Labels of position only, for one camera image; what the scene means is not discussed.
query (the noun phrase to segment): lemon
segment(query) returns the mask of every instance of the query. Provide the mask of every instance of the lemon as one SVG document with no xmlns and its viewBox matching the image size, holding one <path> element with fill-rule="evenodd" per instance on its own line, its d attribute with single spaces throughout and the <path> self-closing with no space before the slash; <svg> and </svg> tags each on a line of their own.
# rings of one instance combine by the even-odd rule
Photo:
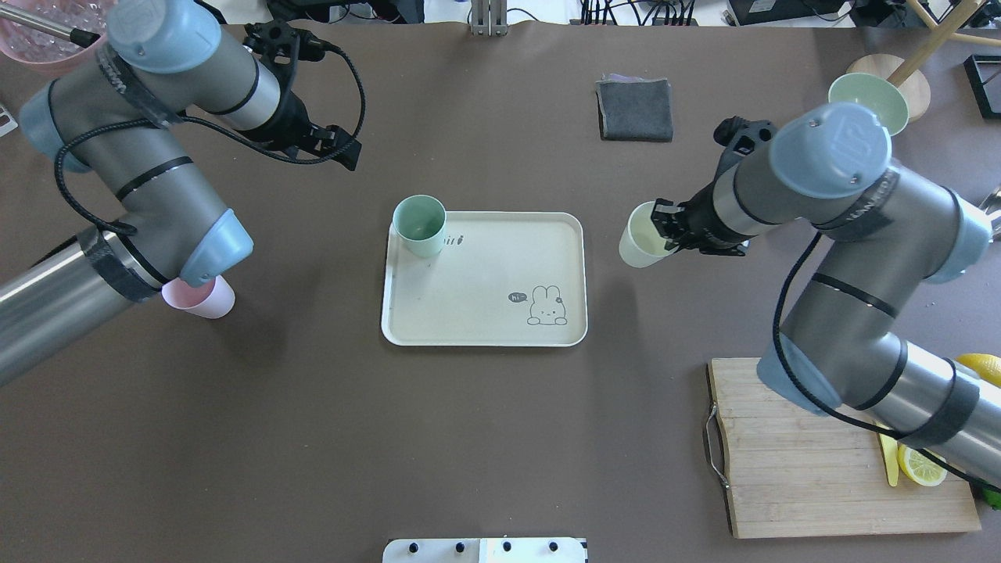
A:
<svg viewBox="0 0 1001 563">
<path fill-rule="evenodd" d="M 1001 387 L 1001 358 L 990 354 L 963 354 L 956 362 L 976 372 L 984 381 Z"/>
<path fill-rule="evenodd" d="M 948 472 L 930 459 L 921 455 L 917 450 L 913 450 L 903 444 L 897 448 L 897 461 L 904 475 L 911 478 L 918 485 L 924 487 L 934 487 L 945 481 Z"/>
</svg>

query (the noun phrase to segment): silver metal tube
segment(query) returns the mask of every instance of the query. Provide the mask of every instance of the silver metal tube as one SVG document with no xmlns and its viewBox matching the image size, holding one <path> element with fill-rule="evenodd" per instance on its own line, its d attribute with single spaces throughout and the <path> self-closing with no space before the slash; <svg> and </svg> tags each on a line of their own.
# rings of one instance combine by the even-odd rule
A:
<svg viewBox="0 0 1001 563">
<path fill-rule="evenodd" d="M 42 33 L 48 33 L 63 41 L 71 41 L 70 33 L 73 31 L 72 27 L 43 18 L 20 8 L 15 8 L 6 2 L 0 2 L 0 18 L 26 25 Z"/>
<path fill-rule="evenodd" d="M 76 243 L 0 287 L 0 386 L 131 305 Z"/>
</svg>

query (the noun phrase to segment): light green cup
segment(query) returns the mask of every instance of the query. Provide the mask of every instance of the light green cup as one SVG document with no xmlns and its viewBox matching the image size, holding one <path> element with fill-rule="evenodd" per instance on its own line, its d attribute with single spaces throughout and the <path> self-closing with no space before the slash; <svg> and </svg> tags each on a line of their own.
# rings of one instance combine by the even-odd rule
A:
<svg viewBox="0 0 1001 563">
<path fill-rule="evenodd" d="M 869 108 L 891 136 L 903 131 L 910 118 L 904 94 L 875 74 L 850 72 L 842 75 L 828 89 L 827 101 L 850 101 Z"/>
<path fill-rule="evenodd" d="M 403 246 L 427 258 L 444 246 L 444 205 L 430 195 L 411 195 L 392 211 L 392 227 Z"/>
</svg>

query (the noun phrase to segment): white tray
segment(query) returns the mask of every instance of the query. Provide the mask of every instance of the white tray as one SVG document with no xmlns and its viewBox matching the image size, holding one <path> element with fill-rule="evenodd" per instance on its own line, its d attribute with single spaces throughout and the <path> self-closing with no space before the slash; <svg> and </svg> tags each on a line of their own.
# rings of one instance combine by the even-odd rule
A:
<svg viewBox="0 0 1001 563">
<path fill-rule="evenodd" d="M 568 347 L 588 334 L 584 229 L 563 212 L 448 211 L 421 258 L 392 226 L 382 334 L 398 346 Z"/>
</svg>

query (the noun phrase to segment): bunny drawing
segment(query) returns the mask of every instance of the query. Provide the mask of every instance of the bunny drawing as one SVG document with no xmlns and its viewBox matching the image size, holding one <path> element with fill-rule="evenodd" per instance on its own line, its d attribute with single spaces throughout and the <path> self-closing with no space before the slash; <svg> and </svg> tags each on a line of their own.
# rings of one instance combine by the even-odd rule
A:
<svg viewBox="0 0 1001 563">
<path fill-rule="evenodd" d="M 560 288 L 537 286 L 532 291 L 529 325 L 566 325 L 567 307 L 560 297 Z"/>
</svg>

